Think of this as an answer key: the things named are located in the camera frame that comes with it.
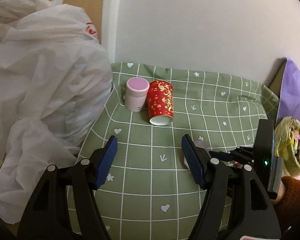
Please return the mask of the brown fuzzy sleeve forearm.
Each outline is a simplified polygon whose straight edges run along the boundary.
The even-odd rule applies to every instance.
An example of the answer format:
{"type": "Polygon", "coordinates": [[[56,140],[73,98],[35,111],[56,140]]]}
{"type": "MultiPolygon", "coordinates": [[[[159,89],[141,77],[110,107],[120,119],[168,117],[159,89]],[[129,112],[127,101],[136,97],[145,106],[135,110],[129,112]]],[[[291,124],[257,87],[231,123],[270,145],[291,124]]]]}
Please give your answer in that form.
{"type": "Polygon", "coordinates": [[[285,192],[274,209],[282,231],[290,226],[300,226],[300,180],[292,177],[281,179],[285,192]]]}

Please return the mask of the right hand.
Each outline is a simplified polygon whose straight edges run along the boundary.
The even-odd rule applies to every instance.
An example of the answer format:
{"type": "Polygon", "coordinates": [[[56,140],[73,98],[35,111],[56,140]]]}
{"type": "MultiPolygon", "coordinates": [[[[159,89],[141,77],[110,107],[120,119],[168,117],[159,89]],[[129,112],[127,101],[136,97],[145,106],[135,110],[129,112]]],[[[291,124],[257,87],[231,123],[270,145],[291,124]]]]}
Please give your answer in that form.
{"type": "Polygon", "coordinates": [[[279,191],[278,191],[278,194],[277,194],[277,198],[276,199],[271,199],[271,203],[273,205],[278,204],[282,200],[282,198],[284,197],[285,192],[286,192],[286,187],[285,187],[283,181],[281,180],[280,181],[279,191]]]}

